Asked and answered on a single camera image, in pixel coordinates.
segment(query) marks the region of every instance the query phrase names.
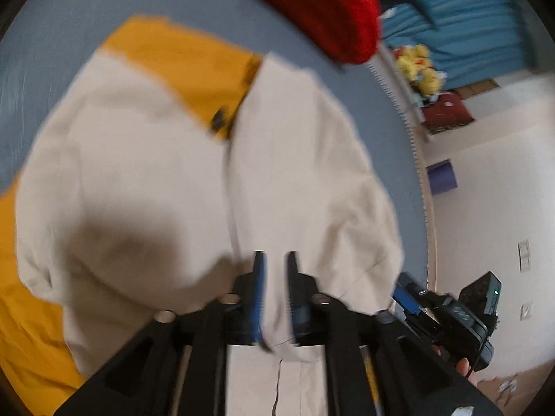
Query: yellow garment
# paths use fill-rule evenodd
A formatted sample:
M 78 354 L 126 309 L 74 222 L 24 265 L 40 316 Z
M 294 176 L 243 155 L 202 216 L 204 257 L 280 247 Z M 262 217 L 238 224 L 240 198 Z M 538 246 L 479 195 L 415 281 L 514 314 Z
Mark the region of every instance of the yellow garment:
M 162 80 L 203 126 L 227 137 L 260 58 L 165 19 L 133 17 L 103 45 Z M 224 123 L 213 129 L 223 109 Z M 62 308 L 19 281 L 15 254 L 17 185 L 0 199 L 0 367 L 35 416 L 51 416 L 82 385 L 64 342 Z

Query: red pillow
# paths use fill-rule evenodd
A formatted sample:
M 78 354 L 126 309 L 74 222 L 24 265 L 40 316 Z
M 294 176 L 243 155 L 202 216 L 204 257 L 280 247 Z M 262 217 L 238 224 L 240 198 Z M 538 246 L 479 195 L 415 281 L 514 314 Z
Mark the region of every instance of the red pillow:
M 424 125 L 431 133 L 453 130 L 474 121 L 461 98 L 454 92 L 442 92 L 432 106 L 422 108 Z
M 266 0 L 330 58 L 363 63 L 376 52 L 378 0 Z

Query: beige garment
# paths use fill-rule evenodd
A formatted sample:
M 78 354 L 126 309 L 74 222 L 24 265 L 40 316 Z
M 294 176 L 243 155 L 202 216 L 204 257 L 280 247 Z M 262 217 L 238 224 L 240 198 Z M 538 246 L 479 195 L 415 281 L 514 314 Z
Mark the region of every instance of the beige garment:
M 230 144 L 187 114 L 162 83 L 96 53 L 23 172 L 21 280 L 64 306 L 66 340 L 90 375 L 153 311 L 195 310 L 229 288 L 233 265 L 264 250 L 262 329 L 275 355 L 263 368 L 259 354 L 231 350 L 228 414 L 260 414 L 278 372 L 277 414 L 325 414 L 321 349 L 288 342 L 284 257 L 298 251 L 301 271 L 353 309 L 386 308 L 402 263 L 392 204 L 347 111 L 314 74 L 275 55 Z M 246 379 L 260 401 L 240 408 Z

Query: gray mat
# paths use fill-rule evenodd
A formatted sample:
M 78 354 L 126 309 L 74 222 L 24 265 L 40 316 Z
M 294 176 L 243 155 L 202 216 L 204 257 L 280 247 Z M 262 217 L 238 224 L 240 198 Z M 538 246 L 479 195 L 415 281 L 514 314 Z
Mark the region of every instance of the gray mat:
M 338 68 L 261 0 L 28 0 L 0 41 L 0 190 L 21 168 L 42 121 L 77 71 L 132 14 L 168 16 L 314 69 L 353 115 L 395 204 L 404 268 L 426 282 L 420 186 L 409 136 L 392 102 L 367 67 Z

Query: light switch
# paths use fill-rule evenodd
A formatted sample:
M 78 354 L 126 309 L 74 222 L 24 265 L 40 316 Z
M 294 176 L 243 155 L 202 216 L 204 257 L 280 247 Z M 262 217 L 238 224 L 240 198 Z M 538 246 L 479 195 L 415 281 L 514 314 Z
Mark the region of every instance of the light switch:
M 518 254 L 521 258 L 530 256 L 530 244 L 528 243 L 528 239 L 518 243 Z
M 525 303 L 521 308 L 521 321 L 531 318 L 533 309 L 534 309 L 534 302 Z
M 530 262 L 530 257 L 526 256 L 521 258 L 521 272 L 528 272 L 532 270 L 532 263 Z

